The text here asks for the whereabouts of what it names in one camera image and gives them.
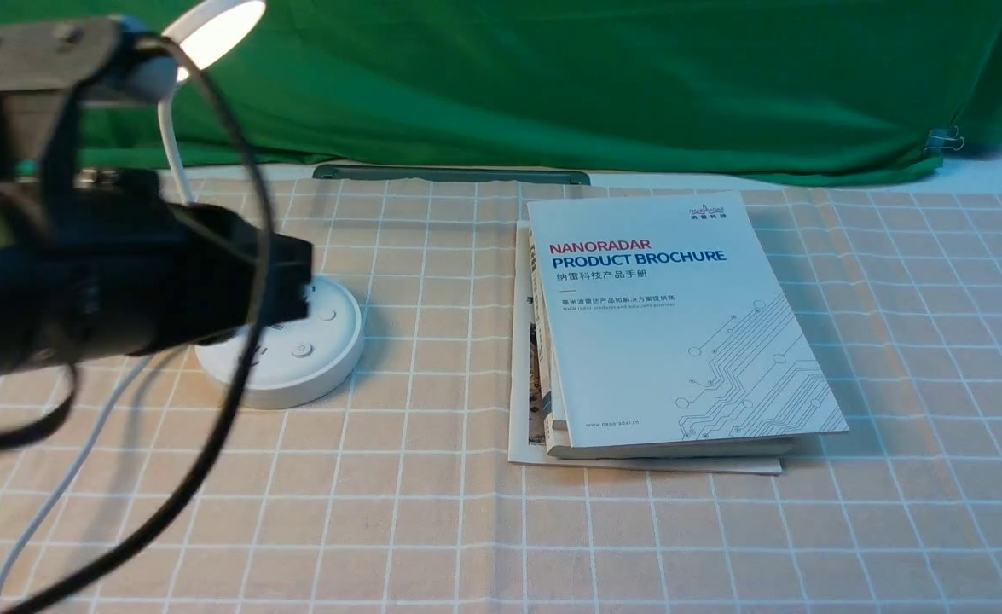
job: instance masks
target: stack of books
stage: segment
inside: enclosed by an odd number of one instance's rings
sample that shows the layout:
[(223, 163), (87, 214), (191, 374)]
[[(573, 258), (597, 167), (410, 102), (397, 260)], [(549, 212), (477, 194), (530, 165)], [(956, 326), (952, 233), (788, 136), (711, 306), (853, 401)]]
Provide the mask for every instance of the stack of books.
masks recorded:
[(848, 431), (737, 192), (528, 213), (511, 462), (779, 474)]

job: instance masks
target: metal clip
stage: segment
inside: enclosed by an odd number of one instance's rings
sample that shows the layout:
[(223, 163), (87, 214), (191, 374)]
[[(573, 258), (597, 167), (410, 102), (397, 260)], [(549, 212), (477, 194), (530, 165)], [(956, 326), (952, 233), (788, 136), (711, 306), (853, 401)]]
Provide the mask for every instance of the metal clip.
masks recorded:
[(965, 144), (967, 144), (967, 139), (959, 135), (958, 125), (953, 125), (952, 128), (930, 129), (929, 139), (925, 141), (923, 151), (926, 155), (929, 152), (940, 154), (945, 150), (957, 152), (964, 148)]

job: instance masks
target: logo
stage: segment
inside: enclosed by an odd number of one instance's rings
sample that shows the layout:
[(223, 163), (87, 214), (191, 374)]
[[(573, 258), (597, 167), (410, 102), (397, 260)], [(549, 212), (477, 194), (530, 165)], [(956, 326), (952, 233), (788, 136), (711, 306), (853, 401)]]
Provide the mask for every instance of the logo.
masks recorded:
[(716, 220), (718, 217), (727, 217), (723, 206), (708, 206), (703, 204), (701, 209), (691, 209), (691, 220)]

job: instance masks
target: lamp head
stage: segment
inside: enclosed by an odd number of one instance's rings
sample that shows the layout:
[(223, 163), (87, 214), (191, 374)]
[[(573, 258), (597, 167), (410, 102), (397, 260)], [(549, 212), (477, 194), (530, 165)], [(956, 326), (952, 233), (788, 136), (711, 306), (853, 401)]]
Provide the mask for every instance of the lamp head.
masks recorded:
[[(246, 37), (267, 11), (267, 0), (204, 0), (166, 27), (163, 36), (174, 40), (201, 70), (212, 66)], [(178, 67), (177, 82), (189, 77)]]

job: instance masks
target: table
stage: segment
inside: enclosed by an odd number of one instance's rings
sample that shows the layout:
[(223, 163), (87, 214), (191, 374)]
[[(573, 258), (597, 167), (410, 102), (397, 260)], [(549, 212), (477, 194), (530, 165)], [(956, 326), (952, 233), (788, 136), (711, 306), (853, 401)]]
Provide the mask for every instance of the table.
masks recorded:
[[(195, 187), (256, 218), (246, 183)], [(419, 180), (272, 190), (283, 229), (315, 241), (322, 271), (364, 308), (359, 369), (305, 408), (244, 412), (184, 516), (57, 611), (1002, 611), (1002, 195), (742, 193), (851, 425), (809, 440), (770, 478), (506, 460), (521, 205), (652, 191)], [(0, 457), (0, 562), (131, 363), (88, 365), (71, 424)], [(1, 378), (0, 424), (63, 386), (56, 372)], [(148, 517), (217, 402), (188, 353), (154, 378), (140, 411), (116, 412), (9, 594)]]

